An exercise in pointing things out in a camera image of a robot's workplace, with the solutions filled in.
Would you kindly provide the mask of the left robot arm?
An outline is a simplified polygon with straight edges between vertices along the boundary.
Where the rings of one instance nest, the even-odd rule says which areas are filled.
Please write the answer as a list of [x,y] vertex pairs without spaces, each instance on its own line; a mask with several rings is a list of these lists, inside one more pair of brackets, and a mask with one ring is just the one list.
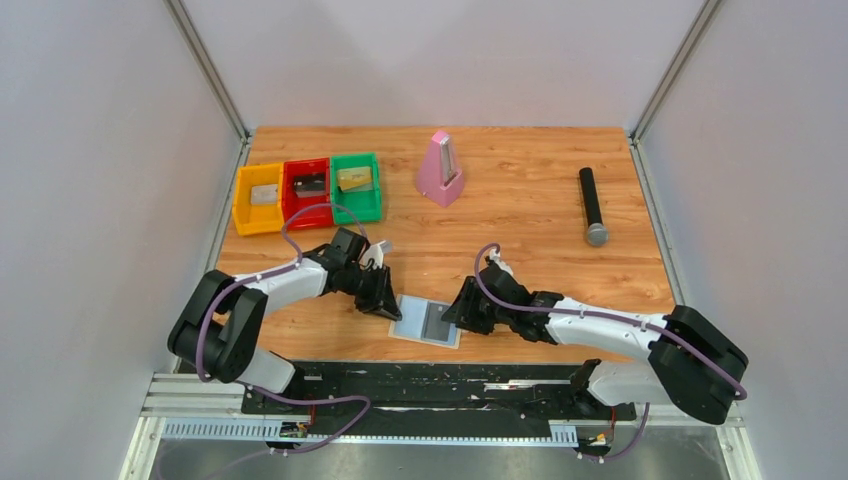
[[242,383],[267,390],[283,413],[298,411],[306,386],[288,360],[259,347],[265,317],[290,304],[341,292],[365,314],[402,318],[383,262],[387,242],[339,228],[332,240],[265,271],[205,273],[167,340],[168,350],[193,365],[204,381]]

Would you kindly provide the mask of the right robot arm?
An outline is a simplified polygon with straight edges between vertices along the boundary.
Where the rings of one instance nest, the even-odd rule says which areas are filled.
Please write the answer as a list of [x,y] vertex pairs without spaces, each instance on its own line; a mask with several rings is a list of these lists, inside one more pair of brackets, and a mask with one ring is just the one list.
[[529,291],[499,260],[465,278],[444,320],[488,335],[498,324],[530,342],[582,345],[614,352],[627,362],[590,365],[576,381],[571,403],[596,417],[622,403],[664,403],[711,425],[723,424],[741,385],[747,355],[697,309],[640,314],[581,303],[550,291]]

